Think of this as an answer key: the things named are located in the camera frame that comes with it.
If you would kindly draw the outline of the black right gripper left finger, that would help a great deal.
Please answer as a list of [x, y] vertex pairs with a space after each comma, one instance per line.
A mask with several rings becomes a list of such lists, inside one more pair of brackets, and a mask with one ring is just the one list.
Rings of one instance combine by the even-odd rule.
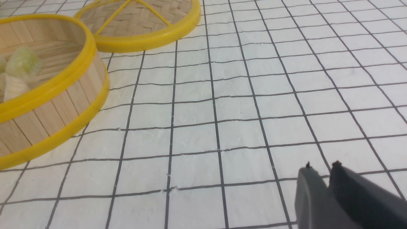
[[299, 229], [360, 228], [340, 207], [309, 162], [299, 169], [294, 206]]

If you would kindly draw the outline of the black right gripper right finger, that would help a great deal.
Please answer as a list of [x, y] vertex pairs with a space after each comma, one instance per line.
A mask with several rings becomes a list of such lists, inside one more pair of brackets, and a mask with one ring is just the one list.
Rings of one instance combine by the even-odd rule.
[[405, 229], [406, 201], [362, 175], [332, 164], [329, 190], [350, 219], [362, 229]]

